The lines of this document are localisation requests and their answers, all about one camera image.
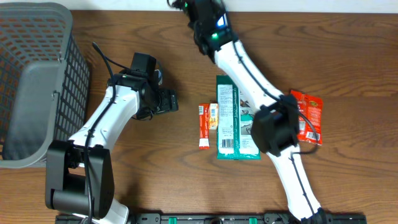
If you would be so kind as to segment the red packet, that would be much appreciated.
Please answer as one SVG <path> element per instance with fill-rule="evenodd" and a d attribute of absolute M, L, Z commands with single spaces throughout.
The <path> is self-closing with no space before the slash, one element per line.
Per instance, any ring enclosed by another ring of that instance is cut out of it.
<path fill-rule="evenodd" d="M 210 105 L 208 103 L 202 103 L 198 106 L 200 120 L 199 149 L 201 150 L 207 150 L 210 148 L 208 127 L 209 108 Z"/>

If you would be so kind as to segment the orange tissue pack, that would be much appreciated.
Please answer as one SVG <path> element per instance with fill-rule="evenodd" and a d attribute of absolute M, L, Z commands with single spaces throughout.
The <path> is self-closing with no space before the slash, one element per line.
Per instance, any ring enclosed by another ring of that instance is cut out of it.
<path fill-rule="evenodd" d="M 216 130 L 218 128 L 218 104 L 210 103 L 209 105 L 209 130 Z"/>

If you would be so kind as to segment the dark green packet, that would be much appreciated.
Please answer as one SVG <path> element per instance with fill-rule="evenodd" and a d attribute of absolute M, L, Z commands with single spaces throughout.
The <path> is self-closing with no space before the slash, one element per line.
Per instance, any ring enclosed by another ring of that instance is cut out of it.
<path fill-rule="evenodd" d="M 254 112 L 243 93 L 226 75 L 216 78 L 218 103 L 217 159 L 259 160 L 251 136 Z"/>

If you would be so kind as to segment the red snack bag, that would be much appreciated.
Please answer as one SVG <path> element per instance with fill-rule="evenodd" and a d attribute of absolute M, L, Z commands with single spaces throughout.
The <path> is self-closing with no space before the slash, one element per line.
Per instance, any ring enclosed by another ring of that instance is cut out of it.
<path fill-rule="evenodd" d="M 323 100 L 298 90 L 290 90 L 290 94 L 296 98 L 299 111 L 312 123 L 317 132 L 315 134 L 309 124 L 299 117 L 298 140 L 318 143 L 321 146 L 323 143 L 321 129 Z"/>

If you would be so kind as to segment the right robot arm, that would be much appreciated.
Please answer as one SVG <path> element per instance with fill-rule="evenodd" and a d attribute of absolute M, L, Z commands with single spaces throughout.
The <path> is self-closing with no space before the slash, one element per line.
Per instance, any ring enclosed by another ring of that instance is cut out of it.
<path fill-rule="evenodd" d="M 248 100 L 254 113 L 252 140 L 274 164 L 289 212 L 301 223 L 328 223 L 302 164 L 304 152 L 297 136 L 304 115 L 295 97 L 283 94 L 256 67 L 233 30 L 223 1 L 175 0 L 167 4 L 188 16 L 199 51 L 224 71 Z"/>

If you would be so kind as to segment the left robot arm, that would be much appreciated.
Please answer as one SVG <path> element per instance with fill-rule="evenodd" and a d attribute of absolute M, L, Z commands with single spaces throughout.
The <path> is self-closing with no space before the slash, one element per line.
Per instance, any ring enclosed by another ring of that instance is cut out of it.
<path fill-rule="evenodd" d="M 111 151 L 132 117 L 178 110 L 175 90 L 159 86 L 160 77 L 115 74 L 91 118 L 66 141 L 47 150 L 47 208 L 82 217 L 85 223 L 127 223 L 129 209 L 114 197 Z"/>

